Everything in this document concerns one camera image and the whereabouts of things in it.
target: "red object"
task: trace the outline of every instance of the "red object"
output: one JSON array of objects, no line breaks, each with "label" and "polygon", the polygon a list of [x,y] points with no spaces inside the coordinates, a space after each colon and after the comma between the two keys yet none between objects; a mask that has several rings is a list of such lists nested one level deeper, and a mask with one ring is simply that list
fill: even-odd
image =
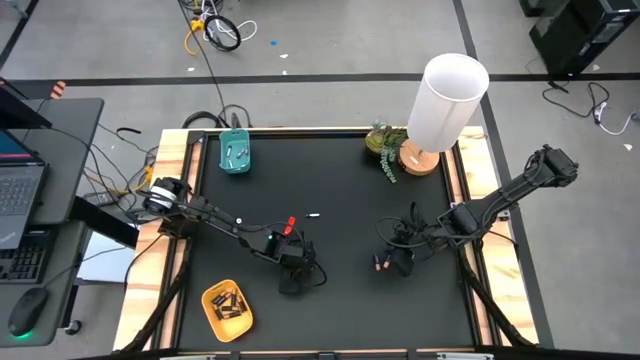
[{"label": "red object", "polygon": [[289,225],[284,228],[284,234],[289,236],[289,234],[291,234],[291,231],[293,230],[292,226],[296,224],[296,218],[294,218],[293,216],[289,216],[289,221],[287,223]]}]

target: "white cable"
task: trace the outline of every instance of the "white cable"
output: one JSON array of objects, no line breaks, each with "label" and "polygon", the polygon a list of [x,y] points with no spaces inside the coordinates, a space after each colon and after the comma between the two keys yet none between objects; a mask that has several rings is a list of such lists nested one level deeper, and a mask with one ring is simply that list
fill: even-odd
[{"label": "white cable", "polygon": [[627,130],[627,125],[629,125],[629,122],[631,121],[631,119],[633,118],[633,116],[636,114],[635,112],[632,112],[631,114],[629,114],[629,117],[627,117],[627,121],[625,121],[624,126],[622,127],[622,130],[618,131],[618,132],[614,132],[611,130],[608,130],[607,128],[604,127],[604,125],[602,125],[602,113],[604,112],[604,108],[607,106],[606,102],[603,102],[602,105],[600,105],[595,111],[594,111],[594,115],[596,117],[596,119],[598,119],[598,126],[600,126],[600,128],[602,130],[604,130],[604,132],[606,132],[609,135],[613,135],[613,136],[618,136],[618,135],[622,135],[622,133]]},{"label": "white cable", "polygon": [[[205,4],[206,1],[202,1],[202,5],[200,7],[200,10],[202,10],[202,15],[200,15],[200,19],[202,20],[202,22],[204,23],[205,20],[207,20],[207,18],[212,15],[209,10],[212,9],[213,13],[215,15],[218,15],[218,9],[216,9],[215,4],[213,4],[213,7],[207,7],[205,9]],[[227,36],[229,36],[230,38],[232,38],[233,40],[237,40],[237,38],[235,37],[235,35],[233,35],[233,31],[231,29],[225,29],[222,24],[220,24],[220,20],[215,20],[216,22],[216,27],[218,28],[218,31],[221,33],[225,33],[227,34]],[[240,28],[247,25],[247,24],[253,24],[254,29],[253,32],[251,33],[251,35],[245,37],[245,38],[240,38],[240,41],[247,41],[249,39],[251,39],[257,32],[258,32],[258,24],[253,21],[253,20],[247,20],[245,22],[243,22],[242,24],[236,26],[236,28],[238,28],[238,31],[240,31]],[[213,37],[213,31],[211,29],[207,29],[207,31],[204,32],[204,34],[202,35],[205,41],[209,41],[209,38]]]}]

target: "wooden table frame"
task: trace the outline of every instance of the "wooden table frame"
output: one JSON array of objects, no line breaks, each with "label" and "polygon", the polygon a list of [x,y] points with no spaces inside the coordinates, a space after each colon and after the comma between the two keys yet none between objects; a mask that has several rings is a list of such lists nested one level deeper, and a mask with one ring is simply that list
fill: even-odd
[{"label": "wooden table frame", "polygon": [[[336,130],[336,129],[354,129],[363,130],[365,127],[350,128],[278,128],[277,130]],[[200,164],[201,146],[196,143],[192,146],[192,154],[190,156],[190,164],[185,164],[185,156],[188,142],[196,141],[193,136],[194,132],[205,130],[207,132],[220,131],[220,129],[200,129],[200,130],[164,130],[158,155],[153,171],[153,177],[174,177],[180,178],[189,166],[188,179],[185,179],[195,188],[196,176],[198,174],[198,166]],[[251,131],[273,131],[272,128],[255,128]],[[498,182],[493,171],[493,163],[491,154],[487,145],[486,135],[483,128],[479,126],[468,126],[462,132],[459,141],[459,153],[453,150],[446,152],[447,163],[449,168],[449,176],[453,187],[453,195],[455,201],[462,202],[472,198],[482,198],[491,193],[498,187]],[[457,169],[455,164],[458,160],[464,169]],[[136,255],[145,250],[149,244],[156,239],[157,229],[160,223],[158,221],[146,224],[140,231],[138,244],[136,246]],[[498,221],[492,229],[499,234],[512,237],[512,230],[509,221]],[[471,262],[474,270],[479,274],[481,279],[486,278],[489,283],[492,296],[496,303],[500,306],[507,318],[516,326],[520,333],[532,342],[538,341],[538,334],[533,321],[533,316],[523,281],[520,264],[516,252],[512,244],[496,235],[487,234],[484,237],[484,247],[481,256],[476,256],[471,245],[466,248],[467,257]],[[159,300],[159,295],[163,286],[168,286],[169,278],[163,279],[165,268],[173,265],[172,277],[178,271],[178,267],[182,261],[182,254],[185,242],[176,241],[171,243],[168,238],[162,237],[152,248],[150,248],[144,256],[141,256],[136,264],[131,268],[129,275],[129,285],[125,293],[124,304],[120,316],[120,323],[114,342],[114,350],[121,349],[127,345],[142,327],[149,315],[155,308]],[[169,254],[175,251],[175,257],[170,264]],[[484,269],[478,269],[478,265],[484,264]],[[478,325],[480,327],[482,344],[493,344],[497,337],[501,337],[503,344],[508,344],[504,334],[495,328],[495,324],[487,318],[484,306],[474,294],[475,311],[477,314]],[[164,321],[162,323],[161,337],[154,339],[158,348],[169,348],[172,344],[174,336],[174,323],[176,321],[176,302],[174,299],[171,306],[167,310]],[[432,352],[436,349],[418,349],[418,351]],[[391,350],[375,350],[375,352],[402,352],[406,349]],[[315,351],[305,351],[297,353],[310,353]]]}]

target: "yellow bowl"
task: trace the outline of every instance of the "yellow bowl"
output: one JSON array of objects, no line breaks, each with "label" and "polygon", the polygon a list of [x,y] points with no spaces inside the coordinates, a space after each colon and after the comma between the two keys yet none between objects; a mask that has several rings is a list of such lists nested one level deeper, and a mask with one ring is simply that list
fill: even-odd
[{"label": "yellow bowl", "polygon": [[[238,317],[218,320],[214,309],[213,299],[222,294],[222,292],[231,290],[236,291],[238,299],[244,300],[247,310]],[[224,305],[226,306],[230,303],[231,301],[227,300]],[[247,303],[247,298],[244,297],[238,287],[238,284],[233,280],[222,280],[207,289],[207,291],[202,294],[202,307],[204,308],[204,313],[207,315],[207,319],[209,320],[209,324],[211,325],[213,332],[216,334],[218,340],[222,342],[229,342],[238,338],[240,335],[247,332],[247,330],[251,329],[251,326],[253,325],[253,314],[249,308],[249,303]]]}]

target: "concrete floor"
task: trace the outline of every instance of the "concrete floor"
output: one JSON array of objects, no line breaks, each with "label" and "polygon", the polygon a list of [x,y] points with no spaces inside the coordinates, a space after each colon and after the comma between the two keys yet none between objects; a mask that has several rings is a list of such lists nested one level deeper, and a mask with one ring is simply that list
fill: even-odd
[{"label": "concrete floor", "polygon": [[[514,0],[462,0],[480,61],[492,74],[525,74],[538,55],[528,38],[534,20]],[[9,79],[207,76],[201,56],[182,48],[187,28],[172,0],[41,1],[0,75]],[[253,19],[258,35],[235,52],[206,46],[217,75],[417,73],[443,52],[464,53],[452,0],[227,0],[224,13],[236,22]],[[270,41],[277,41],[276,46]],[[597,72],[640,72],[640,22],[633,24],[594,64]],[[280,57],[289,54],[286,59]],[[534,73],[544,72],[533,62]],[[604,121],[619,129],[640,109],[640,81],[602,82],[611,92]],[[245,106],[256,126],[367,125],[376,118],[403,124],[416,82],[334,82],[223,85],[226,103]],[[586,112],[585,82],[553,94]],[[581,164],[578,181],[562,190],[541,190],[525,199],[522,213],[554,342],[558,348],[638,353],[640,344],[640,124],[624,135],[605,134],[540,97],[544,82],[492,83],[489,90],[512,175],[544,143],[563,148]],[[157,144],[161,129],[179,127],[197,110],[217,113],[211,85],[70,87],[65,97],[102,97],[101,123],[129,126],[143,148]],[[471,121],[484,125],[481,111]],[[125,175],[141,154],[98,130],[100,146]],[[633,145],[627,151],[624,144]],[[106,162],[104,173],[114,176]],[[86,183],[80,192],[88,191]],[[122,294],[92,286],[76,311],[82,337],[60,335],[44,349],[53,358],[106,353],[111,347]],[[109,296],[96,306],[100,291]],[[0,350],[3,359],[36,358],[43,349]]]}]

